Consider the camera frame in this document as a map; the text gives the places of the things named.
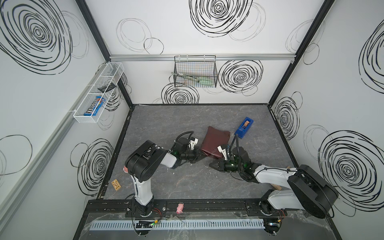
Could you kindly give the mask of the red wrapping paper sheet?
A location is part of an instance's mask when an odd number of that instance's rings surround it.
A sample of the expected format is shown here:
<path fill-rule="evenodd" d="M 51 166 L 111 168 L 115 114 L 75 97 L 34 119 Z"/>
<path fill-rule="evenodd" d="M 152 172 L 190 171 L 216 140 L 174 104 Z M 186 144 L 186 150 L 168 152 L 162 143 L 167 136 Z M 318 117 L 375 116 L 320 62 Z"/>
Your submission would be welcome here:
<path fill-rule="evenodd" d="M 201 151 L 207 156 L 214 159 L 221 159 L 223 154 L 219 152 L 218 147 L 227 145 L 230 139 L 229 131 L 220 131 L 212 126 L 208 127 L 207 134 L 201 145 Z"/>

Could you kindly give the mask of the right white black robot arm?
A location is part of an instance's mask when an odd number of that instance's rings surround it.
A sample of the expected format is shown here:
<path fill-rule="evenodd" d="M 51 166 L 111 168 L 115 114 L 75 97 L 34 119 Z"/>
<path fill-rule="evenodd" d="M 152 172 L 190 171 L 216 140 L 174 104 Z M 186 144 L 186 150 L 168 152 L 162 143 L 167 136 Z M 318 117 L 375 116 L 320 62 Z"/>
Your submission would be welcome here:
<path fill-rule="evenodd" d="M 298 168 L 278 168 L 252 162 L 247 151 L 234 137 L 230 147 L 219 146 L 223 158 L 210 163 L 218 172 L 238 173 L 248 183 L 276 185 L 260 198 L 262 214 L 271 216 L 283 210 L 304 210 L 324 219 L 339 197 L 336 189 L 308 165 Z"/>

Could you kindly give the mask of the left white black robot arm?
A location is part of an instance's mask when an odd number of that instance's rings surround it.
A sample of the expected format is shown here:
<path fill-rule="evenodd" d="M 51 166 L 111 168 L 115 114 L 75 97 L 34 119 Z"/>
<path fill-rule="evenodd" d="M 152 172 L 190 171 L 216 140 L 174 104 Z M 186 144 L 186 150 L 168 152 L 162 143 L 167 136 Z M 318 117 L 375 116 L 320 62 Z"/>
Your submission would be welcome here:
<path fill-rule="evenodd" d="M 180 134 L 169 150 L 147 140 L 126 159 L 124 172 L 131 175 L 135 189 L 133 203 L 141 214 L 149 215 L 154 206 L 151 177 L 160 165 L 176 169 L 204 158 L 199 140 L 193 134 L 193 131 Z"/>

